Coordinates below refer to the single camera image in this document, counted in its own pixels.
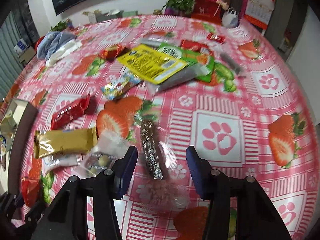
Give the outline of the clear packet green balls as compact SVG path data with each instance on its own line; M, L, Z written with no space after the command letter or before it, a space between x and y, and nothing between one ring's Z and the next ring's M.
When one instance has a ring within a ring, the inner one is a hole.
M130 143L119 134L104 130L97 144L85 155L72 171L73 176L86 179L97 176L101 171L112 168L116 160L124 157Z

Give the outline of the green snack bag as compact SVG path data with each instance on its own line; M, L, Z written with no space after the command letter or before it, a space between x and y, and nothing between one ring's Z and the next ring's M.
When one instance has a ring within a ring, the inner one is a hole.
M197 65L198 67L205 66L207 68L206 74L197 77L196 79L210 83L212 73L214 70L214 58L208 54L201 54L191 50L182 49L168 43L161 43L157 51L165 53L174 58L188 62L188 66Z

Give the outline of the white gift bag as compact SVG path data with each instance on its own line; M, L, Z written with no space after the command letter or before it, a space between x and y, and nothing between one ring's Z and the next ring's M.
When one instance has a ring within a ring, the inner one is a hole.
M221 20L221 24L225 28L236 28L239 25L239 14L233 7L228 8Z

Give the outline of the red gift box with flowers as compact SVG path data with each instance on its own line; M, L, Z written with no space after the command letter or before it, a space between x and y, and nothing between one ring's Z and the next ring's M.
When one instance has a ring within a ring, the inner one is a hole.
M194 0L191 18L221 24L223 13L229 9L224 0Z

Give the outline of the yellow flat snack bag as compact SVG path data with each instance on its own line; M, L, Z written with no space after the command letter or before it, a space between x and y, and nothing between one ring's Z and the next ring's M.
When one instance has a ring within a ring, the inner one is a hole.
M156 51L144 44L132 48L117 60L138 77L154 85L163 83L188 65L186 61Z

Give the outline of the green potted plant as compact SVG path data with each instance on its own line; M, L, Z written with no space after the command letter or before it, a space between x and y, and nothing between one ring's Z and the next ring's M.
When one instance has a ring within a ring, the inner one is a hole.
M195 0L168 0L163 6L164 15L190 17Z

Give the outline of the colourful foil candy packet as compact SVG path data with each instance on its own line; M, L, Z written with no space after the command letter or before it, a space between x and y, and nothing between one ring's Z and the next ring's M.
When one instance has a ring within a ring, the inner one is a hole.
M119 75L110 75L106 79L106 83L100 87L103 95L108 101L115 100L125 94L128 90L140 84L140 79L131 71L123 72Z

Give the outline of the wall calendar red border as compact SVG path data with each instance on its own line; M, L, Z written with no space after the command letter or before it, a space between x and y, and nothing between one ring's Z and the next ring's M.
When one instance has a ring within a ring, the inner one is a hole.
M244 18L256 27L266 30L274 5L275 0L247 0Z

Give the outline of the small red packet far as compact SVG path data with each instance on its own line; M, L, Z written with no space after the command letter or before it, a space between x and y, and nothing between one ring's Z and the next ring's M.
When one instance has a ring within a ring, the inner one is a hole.
M226 38L224 36L222 36L222 35L217 35L215 33L209 33L207 35L207 39L210 40L210 41L214 41L214 42L223 44L225 42Z

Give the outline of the white crumpled cloth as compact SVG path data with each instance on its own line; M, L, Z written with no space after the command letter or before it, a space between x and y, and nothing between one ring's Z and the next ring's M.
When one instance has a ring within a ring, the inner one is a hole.
M57 61L65 58L72 52L76 51L82 46L82 42L80 40L72 39L61 46L56 52L54 52L50 58L46 61L46 67L52 67Z

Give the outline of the pink strawberry tablecloth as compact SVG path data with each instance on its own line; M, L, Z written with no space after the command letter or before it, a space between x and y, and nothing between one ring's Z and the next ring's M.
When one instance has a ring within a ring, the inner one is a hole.
M224 36L225 42L208 40L209 33ZM317 137L295 78L253 25L241 20L238 27L226 29L191 18L148 15L108 20L75 34L84 43L80 49L53 67L32 59L4 97L38 108L33 130L48 130L52 114L84 94L96 101L70 128L95 125L106 101L100 87L110 75L125 71L117 61L101 61L103 49L134 47L148 34L205 44L216 62L210 83L191 81L155 96L141 83L128 91L129 101L142 103L159 122L165 142L186 169L185 150L193 145L226 175L257 178L291 237L303 238L317 200ZM190 205L202 205L188 169L184 182Z

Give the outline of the gold snack packet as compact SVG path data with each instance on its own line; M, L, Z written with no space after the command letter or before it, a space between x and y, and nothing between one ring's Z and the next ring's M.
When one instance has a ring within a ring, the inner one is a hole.
M87 153L97 144L95 127L73 130L35 131L34 158L52 154Z

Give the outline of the shallow cream tray box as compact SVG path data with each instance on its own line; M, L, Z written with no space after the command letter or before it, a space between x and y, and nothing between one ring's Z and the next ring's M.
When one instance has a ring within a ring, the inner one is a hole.
M1 194L19 194L24 149L36 116L30 102L10 100L1 121Z

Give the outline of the small green plant left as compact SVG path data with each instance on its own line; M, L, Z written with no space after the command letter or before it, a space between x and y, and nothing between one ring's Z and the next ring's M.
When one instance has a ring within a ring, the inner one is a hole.
M57 23L57 25L55 25L54 27L51 27L50 30L51 31L63 31L65 29L67 29L68 27L70 27L72 25L72 22L67 19L66 21L60 21Z

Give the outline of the clear wrapped dark bar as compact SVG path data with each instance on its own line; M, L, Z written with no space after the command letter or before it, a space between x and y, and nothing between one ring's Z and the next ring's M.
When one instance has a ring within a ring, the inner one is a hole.
M140 123L143 181L137 186L137 194L143 210L155 215L186 208L190 202L184 179L186 166L180 164L177 155L163 139L164 130L150 119Z

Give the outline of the red long snack packet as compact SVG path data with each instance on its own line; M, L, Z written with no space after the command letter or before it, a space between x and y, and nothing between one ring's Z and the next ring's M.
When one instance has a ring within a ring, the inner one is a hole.
M52 115L51 130L60 129L66 124L84 115L88 109L90 101L90 94L76 99L69 104L62 107L60 110Z

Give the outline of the small red candy packet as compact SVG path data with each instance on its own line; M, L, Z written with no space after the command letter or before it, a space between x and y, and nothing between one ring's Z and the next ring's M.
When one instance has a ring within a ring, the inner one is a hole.
M115 44L99 52L98 56L105 61L114 61L117 57L127 53L129 47L123 44Z

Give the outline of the blue crumpled cloth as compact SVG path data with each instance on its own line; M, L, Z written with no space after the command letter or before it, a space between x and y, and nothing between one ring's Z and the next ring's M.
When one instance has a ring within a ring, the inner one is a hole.
M76 38L68 31L50 31L39 43L36 56L39 60L48 60L61 46Z

